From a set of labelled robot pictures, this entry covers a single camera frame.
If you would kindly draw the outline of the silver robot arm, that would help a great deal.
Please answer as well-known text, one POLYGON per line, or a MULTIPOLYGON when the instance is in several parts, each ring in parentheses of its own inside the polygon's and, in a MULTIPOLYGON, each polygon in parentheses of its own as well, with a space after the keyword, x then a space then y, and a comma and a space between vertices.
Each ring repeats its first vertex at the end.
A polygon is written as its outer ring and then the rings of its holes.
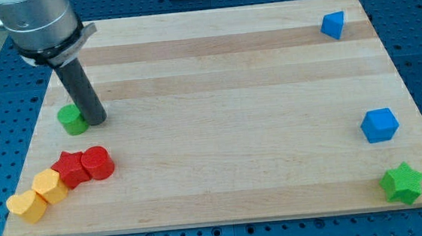
POLYGON ((60 68, 77 58, 96 25, 84 26, 69 0, 0 0, 0 23, 30 65, 60 68))

